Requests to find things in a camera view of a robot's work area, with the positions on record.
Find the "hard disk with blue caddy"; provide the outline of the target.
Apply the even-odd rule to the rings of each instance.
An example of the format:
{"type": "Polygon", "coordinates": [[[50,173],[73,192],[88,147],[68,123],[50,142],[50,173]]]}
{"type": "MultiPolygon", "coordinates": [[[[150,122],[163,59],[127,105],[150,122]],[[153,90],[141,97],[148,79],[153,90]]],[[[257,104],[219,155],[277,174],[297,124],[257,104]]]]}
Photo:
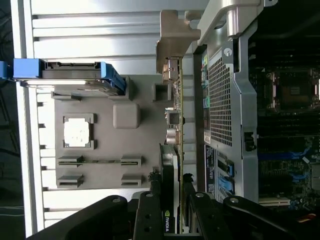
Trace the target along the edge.
{"type": "Polygon", "coordinates": [[[13,65],[0,61],[0,79],[25,88],[50,88],[58,96],[123,96],[127,83],[106,62],[61,63],[39,58],[15,58],[13,65]]]}

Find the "silver CPU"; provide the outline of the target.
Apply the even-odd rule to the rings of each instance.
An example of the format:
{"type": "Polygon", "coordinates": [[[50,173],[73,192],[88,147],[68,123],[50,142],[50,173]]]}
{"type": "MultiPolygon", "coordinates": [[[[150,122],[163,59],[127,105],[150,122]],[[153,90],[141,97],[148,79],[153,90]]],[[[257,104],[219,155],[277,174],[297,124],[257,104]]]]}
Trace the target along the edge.
{"type": "Polygon", "coordinates": [[[90,124],[84,118],[69,118],[64,123],[64,143],[69,147],[85,147],[90,141],[90,124]]]}

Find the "beige corner fixture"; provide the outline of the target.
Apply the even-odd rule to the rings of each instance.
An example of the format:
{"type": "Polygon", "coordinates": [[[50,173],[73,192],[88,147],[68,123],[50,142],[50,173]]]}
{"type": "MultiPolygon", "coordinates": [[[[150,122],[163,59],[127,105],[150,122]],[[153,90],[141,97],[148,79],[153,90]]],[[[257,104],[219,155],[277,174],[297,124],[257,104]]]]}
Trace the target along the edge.
{"type": "Polygon", "coordinates": [[[193,29],[190,22],[199,20],[202,12],[188,10],[179,18],[176,10],[160,12],[160,39],[156,43],[156,72],[163,73],[163,66],[172,57],[182,58],[192,42],[200,39],[201,31],[193,29]]]}

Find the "grey plastic parts rack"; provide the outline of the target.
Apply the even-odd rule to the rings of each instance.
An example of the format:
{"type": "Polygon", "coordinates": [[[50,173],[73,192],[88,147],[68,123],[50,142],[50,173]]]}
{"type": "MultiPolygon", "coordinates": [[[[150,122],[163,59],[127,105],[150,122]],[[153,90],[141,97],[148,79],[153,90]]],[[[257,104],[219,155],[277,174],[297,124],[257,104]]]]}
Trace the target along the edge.
{"type": "Polygon", "coordinates": [[[124,79],[124,95],[55,100],[55,176],[59,189],[142,189],[148,186],[150,172],[160,166],[160,145],[167,130],[165,108],[173,105],[168,87],[156,75],[124,79]],[[84,118],[89,123],[85,147],[65,144],[64,123],[69,118],[84,118]],[[141,165],[58,165],[92,160],[140,161],[141,165]]]}

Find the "green motherboard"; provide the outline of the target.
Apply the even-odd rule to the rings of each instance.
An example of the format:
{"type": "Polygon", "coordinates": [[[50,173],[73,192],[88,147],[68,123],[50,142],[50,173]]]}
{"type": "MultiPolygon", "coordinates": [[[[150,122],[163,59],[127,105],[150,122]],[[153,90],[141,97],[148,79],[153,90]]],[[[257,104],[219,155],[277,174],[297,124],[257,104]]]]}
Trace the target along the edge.
{"type": "Polygon", "coordinates": [[[254,40],[249,44],[249,80],[257,94],[257,154],[314,153],[295,160],[259,160],[259,202],[271,208],[320,209],[320,109],[274,112],[264,103],[268,73],[314,69],[320,48],[305,50],[294,40],[254,40]]]}

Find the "blue expansion slot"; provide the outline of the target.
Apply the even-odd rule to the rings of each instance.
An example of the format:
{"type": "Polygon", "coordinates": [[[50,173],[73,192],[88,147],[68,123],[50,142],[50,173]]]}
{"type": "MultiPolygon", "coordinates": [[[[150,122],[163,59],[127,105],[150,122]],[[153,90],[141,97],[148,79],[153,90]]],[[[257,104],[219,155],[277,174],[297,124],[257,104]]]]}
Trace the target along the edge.
{"type": "Polygon", "coordinates": [[[306,157],[308,154],[313,154],[314,150],[310,147],[303,151],[287,151],[287,152],[258,152],[257,157],[259,161],[268,160],[299,160],[306,157]]]}

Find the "CPU socket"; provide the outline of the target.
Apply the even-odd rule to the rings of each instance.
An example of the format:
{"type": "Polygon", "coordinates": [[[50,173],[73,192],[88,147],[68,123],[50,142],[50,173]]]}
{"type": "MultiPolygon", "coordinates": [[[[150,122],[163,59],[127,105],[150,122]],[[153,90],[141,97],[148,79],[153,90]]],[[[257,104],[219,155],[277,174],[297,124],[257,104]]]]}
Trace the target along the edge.
{"type": "Polygon", "coordinates": [[[267,109],[295,113],[320,109],[320,72],[315,69],[274,71],[263,87],[267,109]]]}

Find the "green RAM stick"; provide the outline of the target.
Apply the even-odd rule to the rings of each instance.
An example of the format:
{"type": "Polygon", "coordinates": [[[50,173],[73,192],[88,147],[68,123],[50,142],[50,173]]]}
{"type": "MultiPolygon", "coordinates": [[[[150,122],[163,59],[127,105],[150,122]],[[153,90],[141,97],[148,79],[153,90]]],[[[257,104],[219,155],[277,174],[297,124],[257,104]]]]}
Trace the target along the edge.
{"type": "Polygon", "coordinates": [[[59,166],[83,166],[92,164],[120,164],[122,166],[140,166],[140,161],[129,161],[129,160],[85,160],[80,162],[71,161],[60,161],[59,166]]]}

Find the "open black PC case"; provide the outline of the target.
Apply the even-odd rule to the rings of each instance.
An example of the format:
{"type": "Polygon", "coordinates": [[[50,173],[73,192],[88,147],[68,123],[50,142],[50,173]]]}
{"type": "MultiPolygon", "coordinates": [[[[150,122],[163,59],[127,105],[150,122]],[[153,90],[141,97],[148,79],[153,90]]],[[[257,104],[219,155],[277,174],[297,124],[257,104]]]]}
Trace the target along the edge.
{"type": "Polygon", "coordinates": [[[209,0],[198,28],[205,190],[218,202],[235,195],[261,204],[249,45],[292,40],[320,49],[320,0],[209,0]]]}

